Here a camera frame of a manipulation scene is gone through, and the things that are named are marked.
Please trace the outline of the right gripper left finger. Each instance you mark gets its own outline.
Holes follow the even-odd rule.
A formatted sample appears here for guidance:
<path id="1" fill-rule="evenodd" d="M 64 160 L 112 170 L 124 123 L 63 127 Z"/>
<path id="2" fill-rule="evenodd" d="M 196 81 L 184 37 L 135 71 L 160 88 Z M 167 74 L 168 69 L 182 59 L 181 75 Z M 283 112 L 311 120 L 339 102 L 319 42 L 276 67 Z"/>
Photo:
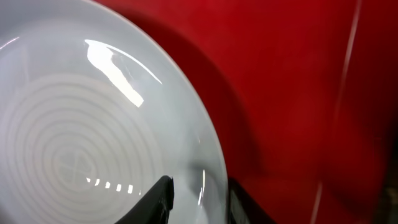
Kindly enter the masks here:
<path id="1" fill-rule="evenodd" d="M 163 175 L 115 224 L 168 224 L 174 206 L 174 180 Z"/>

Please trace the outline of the large light blue plate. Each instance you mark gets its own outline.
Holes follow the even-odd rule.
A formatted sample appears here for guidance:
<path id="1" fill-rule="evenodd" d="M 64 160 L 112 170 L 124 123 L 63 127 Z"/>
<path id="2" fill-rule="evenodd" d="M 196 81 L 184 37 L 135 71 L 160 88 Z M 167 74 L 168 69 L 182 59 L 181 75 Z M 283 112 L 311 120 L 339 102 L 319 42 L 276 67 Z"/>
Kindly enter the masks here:
<path id="1" fill-rule="evenodd" d="M 1 2 L 1 222 L 116 223 L 164 175 L 170 223 L 226 223 L 211 119 L 145 32 L 93 1 Z"/>

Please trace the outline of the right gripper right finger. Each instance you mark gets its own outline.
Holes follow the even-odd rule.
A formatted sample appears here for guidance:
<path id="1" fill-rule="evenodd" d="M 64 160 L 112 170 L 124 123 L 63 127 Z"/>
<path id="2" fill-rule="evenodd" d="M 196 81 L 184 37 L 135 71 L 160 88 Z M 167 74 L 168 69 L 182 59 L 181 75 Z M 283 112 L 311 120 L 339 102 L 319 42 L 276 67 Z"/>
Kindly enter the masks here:
<path id="1" fill-rule="evenodd" d="M 228 178 L 229 224 L 276 224 L 234 178 Z"/>

